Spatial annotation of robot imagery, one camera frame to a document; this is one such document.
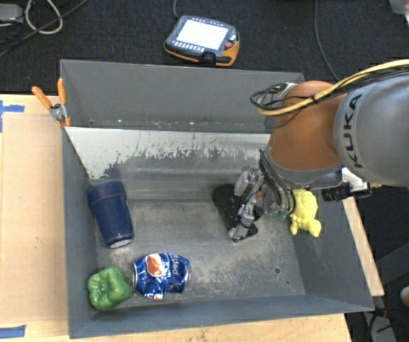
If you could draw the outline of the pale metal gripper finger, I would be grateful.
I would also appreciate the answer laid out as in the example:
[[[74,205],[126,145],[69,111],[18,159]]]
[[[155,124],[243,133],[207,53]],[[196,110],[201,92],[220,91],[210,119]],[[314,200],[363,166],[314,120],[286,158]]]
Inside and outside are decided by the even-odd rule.
[[[256,217],[254,215],[254,208],[250,204],[242,204],[239,211],[239,223],[243,227],[251,227],[253,223],[256,221]]]
[[[228,231],[228,235],[233,242],[238,242],[250,236],[250,228],[238,224]]]

